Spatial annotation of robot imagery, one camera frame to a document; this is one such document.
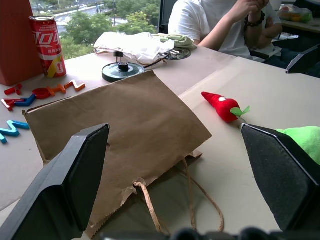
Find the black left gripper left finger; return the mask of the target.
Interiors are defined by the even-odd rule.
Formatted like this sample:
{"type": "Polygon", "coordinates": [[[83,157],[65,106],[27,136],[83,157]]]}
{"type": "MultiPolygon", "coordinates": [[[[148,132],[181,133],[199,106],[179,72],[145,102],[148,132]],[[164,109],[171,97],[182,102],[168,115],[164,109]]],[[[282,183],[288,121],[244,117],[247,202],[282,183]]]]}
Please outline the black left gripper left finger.
{"type": "Polygon", "coordinates": [[[86,230],[109,137],[100,124],[73,135],[36,176],[0,227],[0,240],[73,240],[86,230]]]}

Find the clear bag of colourful items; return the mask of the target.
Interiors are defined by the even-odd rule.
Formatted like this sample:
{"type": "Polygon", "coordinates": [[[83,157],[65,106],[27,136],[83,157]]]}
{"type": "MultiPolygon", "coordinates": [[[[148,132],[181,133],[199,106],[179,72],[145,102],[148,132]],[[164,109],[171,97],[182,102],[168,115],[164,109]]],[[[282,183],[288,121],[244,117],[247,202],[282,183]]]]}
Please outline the clear bag of colourful items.
{"type": "Polygon", "coordinates": [[[309,23],[313,20],[313,13],[307,8],[299,8],[293,4],[282,5],[277,12],[277,15],[281,20],[297,22],[297,23],[309,23]]]}

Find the white plastic bag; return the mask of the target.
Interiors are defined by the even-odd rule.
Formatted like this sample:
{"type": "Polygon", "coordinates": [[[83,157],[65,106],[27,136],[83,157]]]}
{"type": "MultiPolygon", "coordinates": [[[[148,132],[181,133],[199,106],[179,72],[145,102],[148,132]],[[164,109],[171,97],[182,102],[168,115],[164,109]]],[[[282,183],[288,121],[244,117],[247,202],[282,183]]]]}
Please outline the white plastic bag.
{"type": "Polygon", "coordinates": [[[151,33],[142,32],[134,35],[105,32],[95,42],[93,49],[97,53],[121,52],[123,55],[142,65],[149,65],[159,59],[158,55],[166,53],[175,47],[171,39],[161,42],[151,33]]]}

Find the person's left hand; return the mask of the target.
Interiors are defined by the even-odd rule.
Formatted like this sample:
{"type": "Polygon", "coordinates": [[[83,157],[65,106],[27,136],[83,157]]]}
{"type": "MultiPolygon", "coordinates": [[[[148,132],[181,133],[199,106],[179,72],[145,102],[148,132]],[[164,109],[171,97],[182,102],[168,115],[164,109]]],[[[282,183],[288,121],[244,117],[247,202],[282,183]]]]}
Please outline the person's left hand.
{"type": "Polygon", "coordinates": [[[265,8],[270,0],[250,0],[251,11],[249,12],[250,16],[255,16],[261,13],[261,10],[265,8]]]}

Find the person's right hand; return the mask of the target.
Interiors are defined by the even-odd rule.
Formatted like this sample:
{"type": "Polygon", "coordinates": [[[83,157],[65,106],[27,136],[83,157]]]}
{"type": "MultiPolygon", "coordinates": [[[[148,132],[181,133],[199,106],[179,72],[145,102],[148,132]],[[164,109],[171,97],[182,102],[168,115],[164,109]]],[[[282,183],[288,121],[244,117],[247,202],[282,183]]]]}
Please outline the person's right hand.
{"type": "Polygon", "coordinates": [[[235,12],[239,15],[246,15],[255,6],[255,3],[252,0],[237,0],[235,4],[235,12]]]}

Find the wooden desk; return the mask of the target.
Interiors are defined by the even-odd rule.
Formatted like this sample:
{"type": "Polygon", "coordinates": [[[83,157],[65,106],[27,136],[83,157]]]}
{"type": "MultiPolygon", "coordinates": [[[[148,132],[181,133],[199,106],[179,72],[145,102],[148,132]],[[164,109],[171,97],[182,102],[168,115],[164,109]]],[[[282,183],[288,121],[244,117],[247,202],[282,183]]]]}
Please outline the wooden desk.
{"type": "Polygon", "coordinates": [[[289,33],[292,35],[301,35],[301,34],[320,34],[320,18],[314,18],[308,23],[302,22],[293,22],[282,20],[283,32],[289,33]]]}

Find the green plush toy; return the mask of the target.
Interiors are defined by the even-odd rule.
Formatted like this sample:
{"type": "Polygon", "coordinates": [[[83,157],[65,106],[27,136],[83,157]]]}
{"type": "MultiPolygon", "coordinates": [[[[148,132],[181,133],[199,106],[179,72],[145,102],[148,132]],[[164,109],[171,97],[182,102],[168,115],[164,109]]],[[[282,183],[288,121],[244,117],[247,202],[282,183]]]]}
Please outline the green plush toy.
{"type": "Polygon", "coordinates": [[[277,129],[291,137],[320,166],[320,127],[304,126],[277,129]]]}

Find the light blue plastic letter M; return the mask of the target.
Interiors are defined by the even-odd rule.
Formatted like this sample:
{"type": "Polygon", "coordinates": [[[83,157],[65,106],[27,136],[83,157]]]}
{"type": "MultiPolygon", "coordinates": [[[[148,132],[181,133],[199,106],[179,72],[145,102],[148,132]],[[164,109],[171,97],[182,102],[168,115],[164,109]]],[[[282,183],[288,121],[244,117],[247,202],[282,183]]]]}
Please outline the light blue plastic letter M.
{"type": "Polygon", "coordinates": [[[25,130],[30,129],[30,126],[26,122],[8,120],[6,123],[8,125],[8,128],[0,128],[0,142],[2,144],[7,143],[7,139],[5,136],[18,137],[20,135],[18,128],[25,130]]]}

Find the red plush chili pepper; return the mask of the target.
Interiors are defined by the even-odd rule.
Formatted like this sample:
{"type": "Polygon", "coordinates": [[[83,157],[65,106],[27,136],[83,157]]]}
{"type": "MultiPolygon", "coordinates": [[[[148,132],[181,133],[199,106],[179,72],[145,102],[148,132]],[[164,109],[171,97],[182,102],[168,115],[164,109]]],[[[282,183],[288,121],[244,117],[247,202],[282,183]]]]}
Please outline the red plush chili pepper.
{"type": "Polygon", "coordinates": [[[236,100],[219,94],[203,91],[201,95],[215,109],[218,116],[228,124],[237,121],[251,109],[250,106],[247,106],[241,110],[236,100]]]}

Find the dark blue plastic letter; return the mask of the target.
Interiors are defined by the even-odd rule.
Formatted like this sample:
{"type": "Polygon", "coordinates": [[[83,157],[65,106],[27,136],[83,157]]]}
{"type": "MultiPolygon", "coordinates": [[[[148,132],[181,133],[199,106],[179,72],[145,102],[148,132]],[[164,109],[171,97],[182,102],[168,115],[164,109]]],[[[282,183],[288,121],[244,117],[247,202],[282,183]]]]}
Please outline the dark blue plastic letter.
{"type": "Polygon", "coordinates": [[[16,107],[29,107],[34,103],[35,100],[36,100],[36,95],[32,94],[28,98],[20,98],[18,101],[15,101],[14,105],[16,107]]]}

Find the orange plastic letter Z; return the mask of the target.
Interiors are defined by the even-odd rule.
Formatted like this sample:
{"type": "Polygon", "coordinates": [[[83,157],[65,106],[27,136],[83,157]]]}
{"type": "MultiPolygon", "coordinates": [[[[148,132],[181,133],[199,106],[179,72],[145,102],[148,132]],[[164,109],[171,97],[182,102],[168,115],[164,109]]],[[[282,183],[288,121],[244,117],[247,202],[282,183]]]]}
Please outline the orange plastic letter Z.
{"type": "Polygon", "coordinates": [[[64,85],[65,89],[68,89],[70,87],[73,87],[76,92],[79,92],[79,91],[83,90],[86,87],[86,84],[85,83],[79,83],[78,84],[75,80],[71,80],[71,81],[69,81],[68,83],[66,83],[64,85]]]}

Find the person in white t-shirt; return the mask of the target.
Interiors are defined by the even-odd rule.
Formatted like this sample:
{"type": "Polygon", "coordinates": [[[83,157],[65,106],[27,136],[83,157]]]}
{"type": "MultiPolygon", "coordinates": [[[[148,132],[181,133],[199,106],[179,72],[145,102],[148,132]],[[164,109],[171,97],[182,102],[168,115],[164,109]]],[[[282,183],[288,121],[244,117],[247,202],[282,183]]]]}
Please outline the person in white t-shirt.
{"type": "MultiPolygon", "coordinates": [[[[196,46],[235,6],[238,0],[178,0],[172,9],[168,23],[169,34],[178,34],[194,40],[196,46]]],[[[246,15],[236,22],[229,31],[221,48],[217,52],[251,60],[250,49],[245,43],[245,31],[248,26],[262,24],[263,34],[270,39],[277,37],[283,30],[281,20],[270,2],[260,14],[246,15]]]]}

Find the light green cloth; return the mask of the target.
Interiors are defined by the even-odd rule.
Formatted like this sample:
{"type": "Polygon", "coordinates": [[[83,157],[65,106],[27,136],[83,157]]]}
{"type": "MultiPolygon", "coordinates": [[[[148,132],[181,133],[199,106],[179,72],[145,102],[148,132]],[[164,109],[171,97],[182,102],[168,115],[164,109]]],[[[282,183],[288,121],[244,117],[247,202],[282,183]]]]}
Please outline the light green cloth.
{"type": "Polygon", "coordinates": [[[160,40],[162,43],[166,43],[168,41],[172,41],[174,43],[175,48],[181,49],[196,49],[195,41],[185,35],[180,34],[152,34],[153,38],[160,40]]]}

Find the red cola can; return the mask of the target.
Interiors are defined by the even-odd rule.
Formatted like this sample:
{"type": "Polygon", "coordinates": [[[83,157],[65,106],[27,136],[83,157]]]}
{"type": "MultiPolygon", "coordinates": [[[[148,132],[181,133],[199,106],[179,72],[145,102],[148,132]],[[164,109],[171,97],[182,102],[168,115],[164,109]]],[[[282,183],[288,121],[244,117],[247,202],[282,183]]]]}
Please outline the red cola can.
{"type": "Polygon", "coordinates": [[[29,24],[44,75],[48,78],[65,76],[67,70],[55,18],[46,15],[30,16],[29,24]]]}

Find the orange red box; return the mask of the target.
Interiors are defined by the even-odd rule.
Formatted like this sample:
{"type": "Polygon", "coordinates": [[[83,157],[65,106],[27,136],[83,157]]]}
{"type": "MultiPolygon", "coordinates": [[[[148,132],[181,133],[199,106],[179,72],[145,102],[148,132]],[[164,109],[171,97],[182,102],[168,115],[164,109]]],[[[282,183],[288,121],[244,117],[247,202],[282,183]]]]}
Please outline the orange red box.
{"type": "Polygon", "coordinates": [[[30,0],[0,0],[0,84],[12,86],[43,73],[29,22],[30,0]]]}

